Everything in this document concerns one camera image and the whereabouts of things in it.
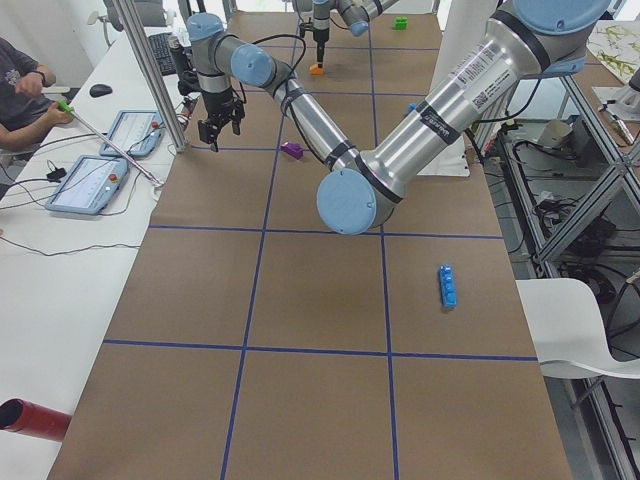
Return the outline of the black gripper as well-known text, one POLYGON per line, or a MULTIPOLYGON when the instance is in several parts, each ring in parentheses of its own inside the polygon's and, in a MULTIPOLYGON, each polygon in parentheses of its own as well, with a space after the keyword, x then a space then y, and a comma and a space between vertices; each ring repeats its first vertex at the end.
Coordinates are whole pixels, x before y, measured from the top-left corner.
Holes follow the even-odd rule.
POLYGON ((239 97, 233 88, 220 92, 203 91, 202 98, 207 118, 198 121, 199 139, 211 151, 218 152, 219 128, 231 122, 233 134, 241 134, 241 123, 245 118, 245 98, 239 97))
POLYGON ((311 20, 313 39, 316 47, 316 65, 324 65, 325 45, 329 40, 329 18, 316 18, 311 20))

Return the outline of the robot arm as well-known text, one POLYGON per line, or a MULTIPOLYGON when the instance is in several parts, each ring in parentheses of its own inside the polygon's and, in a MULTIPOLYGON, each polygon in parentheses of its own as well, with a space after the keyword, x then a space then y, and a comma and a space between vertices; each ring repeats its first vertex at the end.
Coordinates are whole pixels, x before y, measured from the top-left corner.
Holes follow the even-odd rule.
POLYGON ((327 167, 316 206, 336 233, 382 225, 407 185, 454 144, 488 107, 524 78, 570 75, 584 65, 588 37, 604 1, 508 1, 488 18, 483 39, 374 149, 359 150, 299 82, 294 69, 225 30, 211 13, 186 23, 207 117, 202 141, 237 125, 233 81, 261 88, 327 167))
POLYGON ((358 37, 369 29, 373 19, 382 15, 397 2, 398 0, 293 0, 292 7, 298 15, 305 12, 311 14, 308 20, 300 19, 299 35, 304 37, 307 32, 312 33, 313 40, 316 42, 315 67, 322 69, 326 43, 330 38, 333 10, 342 18, 346 29, 353 36, 358 37))

